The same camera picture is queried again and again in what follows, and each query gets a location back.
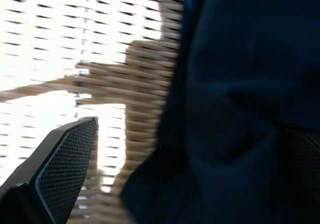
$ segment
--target dark cloth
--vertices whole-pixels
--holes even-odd
[[[320,127],[320,0],[185,0],[157,149],[121,193],[139,224],[303,223],[274,122]]]

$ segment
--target navy blue clothing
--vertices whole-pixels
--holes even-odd
[[[274,122],[320,128],[320,0],[185,0],[157,149],[121,193],[139,224],[302,223]]]

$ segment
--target wicker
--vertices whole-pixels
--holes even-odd
[[[183,0],[0,0],[0,185],[57,126],[98,116],[69,224],[128,224],[118,194],[153,150]]]

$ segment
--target sunlight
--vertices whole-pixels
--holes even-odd
[[[79,117],[98,117],[97,174],[101,191],[109,193],[126,160],[126,106],[88,104],[79,109]]]
[[[0,185],[51,130],[77,120],[75,103],[63,90],[0,102]]]

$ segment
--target black device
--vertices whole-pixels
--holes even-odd
[[[65,224],[86,178],[97,119],[52,130],[0,187],[1,224]]]

